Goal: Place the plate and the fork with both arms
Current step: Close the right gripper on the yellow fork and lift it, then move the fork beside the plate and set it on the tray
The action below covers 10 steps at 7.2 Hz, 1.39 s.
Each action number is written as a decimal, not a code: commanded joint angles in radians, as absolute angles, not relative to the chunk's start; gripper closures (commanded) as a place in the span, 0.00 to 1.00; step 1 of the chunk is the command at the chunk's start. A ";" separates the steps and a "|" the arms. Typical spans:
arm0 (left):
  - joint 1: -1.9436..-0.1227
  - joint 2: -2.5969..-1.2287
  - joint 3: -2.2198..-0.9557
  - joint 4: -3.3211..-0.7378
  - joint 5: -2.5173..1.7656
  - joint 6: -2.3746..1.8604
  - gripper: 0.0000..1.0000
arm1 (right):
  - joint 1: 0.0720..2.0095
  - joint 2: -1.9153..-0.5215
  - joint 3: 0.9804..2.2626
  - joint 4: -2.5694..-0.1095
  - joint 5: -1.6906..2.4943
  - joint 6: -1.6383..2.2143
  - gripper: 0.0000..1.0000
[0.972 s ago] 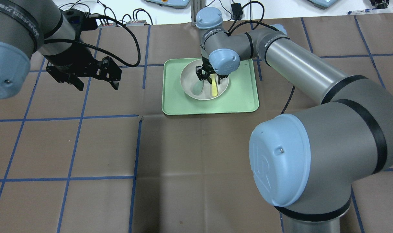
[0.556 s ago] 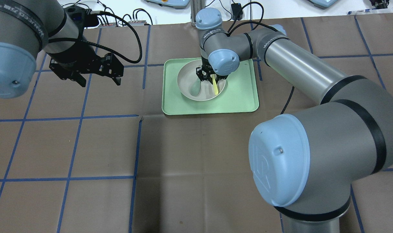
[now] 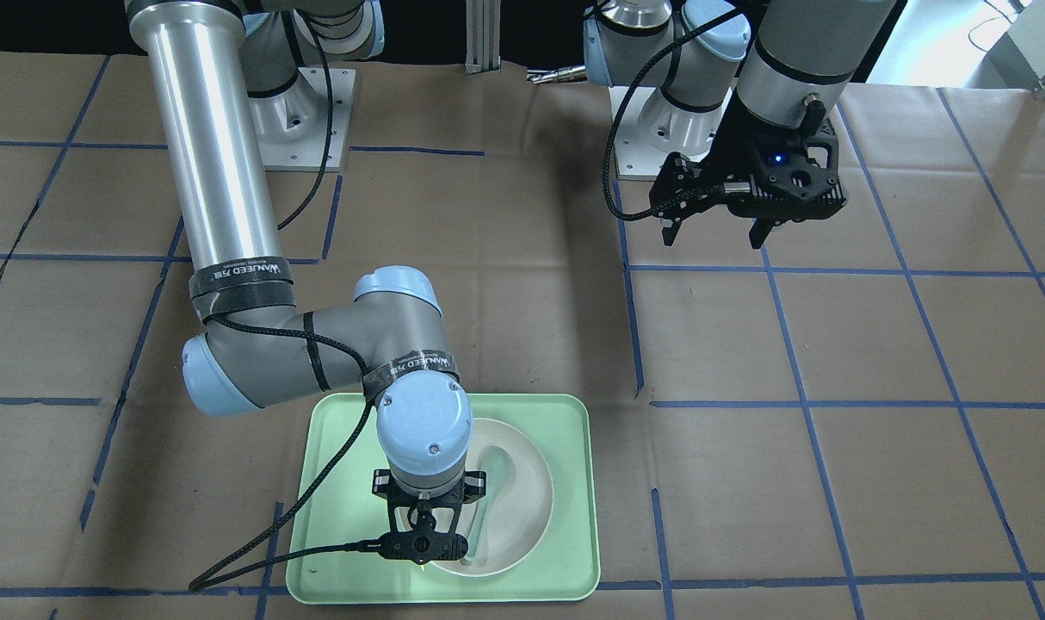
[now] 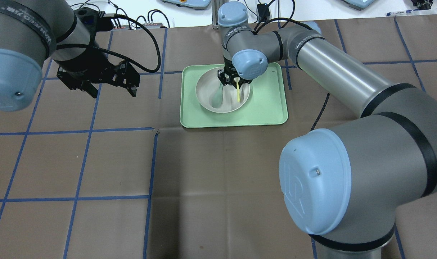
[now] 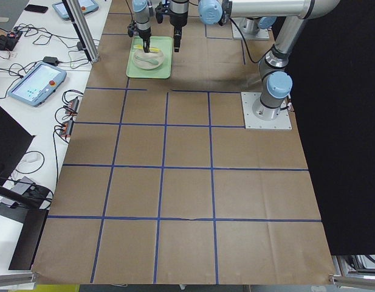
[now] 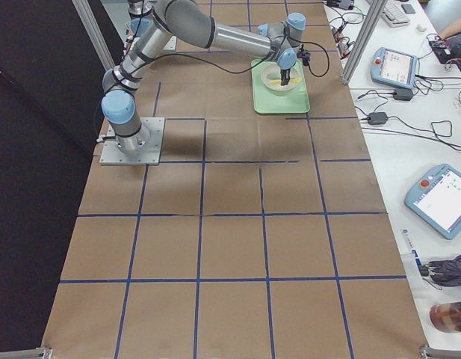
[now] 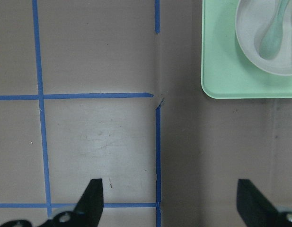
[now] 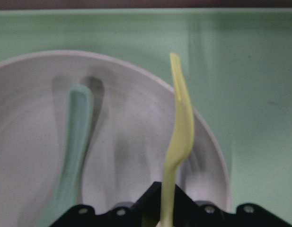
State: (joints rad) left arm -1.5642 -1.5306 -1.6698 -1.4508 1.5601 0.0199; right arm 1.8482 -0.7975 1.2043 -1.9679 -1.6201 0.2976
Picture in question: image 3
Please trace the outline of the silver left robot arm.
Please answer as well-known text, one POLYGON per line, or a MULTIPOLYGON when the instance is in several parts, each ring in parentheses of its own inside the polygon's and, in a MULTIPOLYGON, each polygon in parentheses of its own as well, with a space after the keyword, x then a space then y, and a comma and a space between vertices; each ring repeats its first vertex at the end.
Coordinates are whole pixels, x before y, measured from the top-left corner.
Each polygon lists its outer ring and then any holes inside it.
POLYGON ((892 1, 597 1, 583 17, 588 79, 625 88, 603 153, 601 187, 622 222, 687 219, 724 207, 751 221, 754 250, 783 224, 829 220, 847 204, 830 121, 892 1), (637 127, 664 154, 638 212, 618 207, 622 118, 640 88, 637 127))

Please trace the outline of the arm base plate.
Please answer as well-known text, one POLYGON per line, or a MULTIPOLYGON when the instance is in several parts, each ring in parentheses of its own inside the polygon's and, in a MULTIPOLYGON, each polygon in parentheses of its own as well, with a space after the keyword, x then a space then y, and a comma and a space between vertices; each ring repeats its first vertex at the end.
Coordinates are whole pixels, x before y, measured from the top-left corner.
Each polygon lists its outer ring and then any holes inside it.
POLYGON ((699 161, 709 155, 733 90, 711 111, 690 111, 669 102, 657 88, 638 88, 616 133, 621 180, 656 179, 671 152, 699 161))
POLYGON ((327 91, 322 68, 301 68, 289 90, 269 97, 251 97, 260 156, 268 171, 318 171, 330 139, 326 173, 341 171, 352 116, 356 71, 331 68, 327 91))

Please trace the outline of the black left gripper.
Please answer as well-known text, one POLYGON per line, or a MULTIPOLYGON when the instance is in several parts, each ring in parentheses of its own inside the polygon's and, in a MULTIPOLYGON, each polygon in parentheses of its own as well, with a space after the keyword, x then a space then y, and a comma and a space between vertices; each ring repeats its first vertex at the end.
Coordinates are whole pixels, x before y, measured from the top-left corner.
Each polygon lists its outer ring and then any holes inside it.
POLYGON ((849 201, 838 173, 838 138, 825 104, 802 104, 798 127, 776 127, 744 104, 730 104, 707 157, 696 162, 672 152, 649 192, 649 215, 663 219, 672 247, 683 220, 723 205, 754 220, 748 232, 760 250, 786 222, 826 220, 849 201))

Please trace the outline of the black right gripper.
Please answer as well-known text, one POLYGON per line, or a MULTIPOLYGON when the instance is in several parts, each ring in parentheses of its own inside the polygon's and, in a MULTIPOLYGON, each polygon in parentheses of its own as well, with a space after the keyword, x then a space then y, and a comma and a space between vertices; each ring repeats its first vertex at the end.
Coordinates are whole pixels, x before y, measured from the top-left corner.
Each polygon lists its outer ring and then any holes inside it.
POLYGON ((373 493, 387 502, 389 527, 393 532, 412 532, 417 518, 432 516, 436 532, 454 532, 460 522, 462 506, 485 497, 487 473, 464 470, 459 479, 441 489, 409 490, 389 468, 374 470, 373 493))

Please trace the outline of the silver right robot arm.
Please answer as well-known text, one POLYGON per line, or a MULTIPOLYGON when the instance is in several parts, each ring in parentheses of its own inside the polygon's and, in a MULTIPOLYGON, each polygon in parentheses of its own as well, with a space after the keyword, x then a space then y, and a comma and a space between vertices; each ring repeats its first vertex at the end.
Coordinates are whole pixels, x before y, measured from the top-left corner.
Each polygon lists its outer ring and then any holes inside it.
POLYGON ((474 481, 473 413, 428 277, 362 277, 349 305, 297 307, 243 82, 237 1, 129 1, 150 60, 195 274, 204 332, 182 350, 191 400, 211 416, 262 411, 361 385, 377 409, 390 478, 417 499, 474 481))

